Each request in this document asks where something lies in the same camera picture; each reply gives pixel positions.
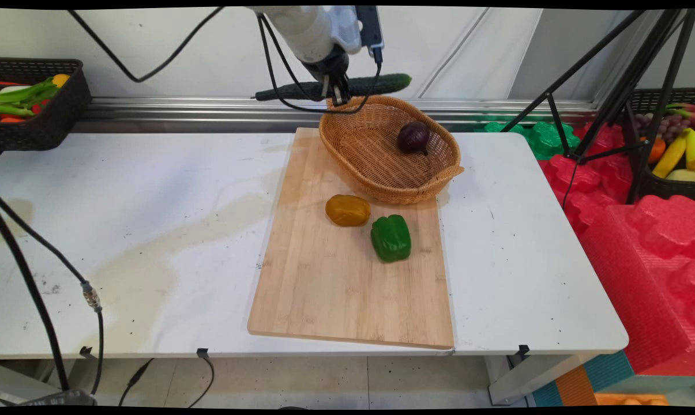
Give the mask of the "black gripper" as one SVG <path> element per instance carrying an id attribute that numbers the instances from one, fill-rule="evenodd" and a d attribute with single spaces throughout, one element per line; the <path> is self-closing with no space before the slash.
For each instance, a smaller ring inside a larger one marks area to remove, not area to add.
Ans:
<path id="1" fill-rule="evenodd" d="M 351 100 L 349 78 L 347 69 L 349 68 L 349 55 L 339 44 L 332 45 L 332 50 L 318 62 L 303 62 L 303 66 L 321 85 L 322 98 L 326 100 L 330 97 L 332 88 L 332 105 L 342 106 Z"/>

